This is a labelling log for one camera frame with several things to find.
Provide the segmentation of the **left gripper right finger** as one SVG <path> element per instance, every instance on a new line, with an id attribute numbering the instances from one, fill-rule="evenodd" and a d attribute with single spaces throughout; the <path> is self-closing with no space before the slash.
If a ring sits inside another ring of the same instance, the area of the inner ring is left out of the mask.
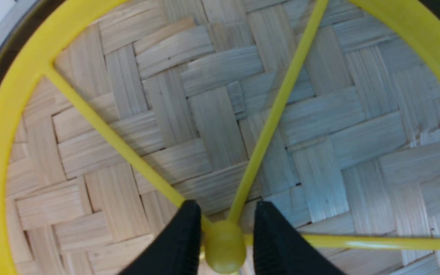
<path id="1" fill-rule="evenodd" d="M 258 202 L 253 230 L 257 275 L 343 275 L 269 201 Z"/>

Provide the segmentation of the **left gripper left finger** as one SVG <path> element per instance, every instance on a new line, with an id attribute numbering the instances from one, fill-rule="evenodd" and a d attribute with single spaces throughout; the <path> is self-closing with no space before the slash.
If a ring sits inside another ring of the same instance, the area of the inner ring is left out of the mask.
<path id="1" fill-rule="evenodd" d="M 157 238 L 121 275 L 196 275 L 201 250 L 201 209 L 185 200 Z"/>

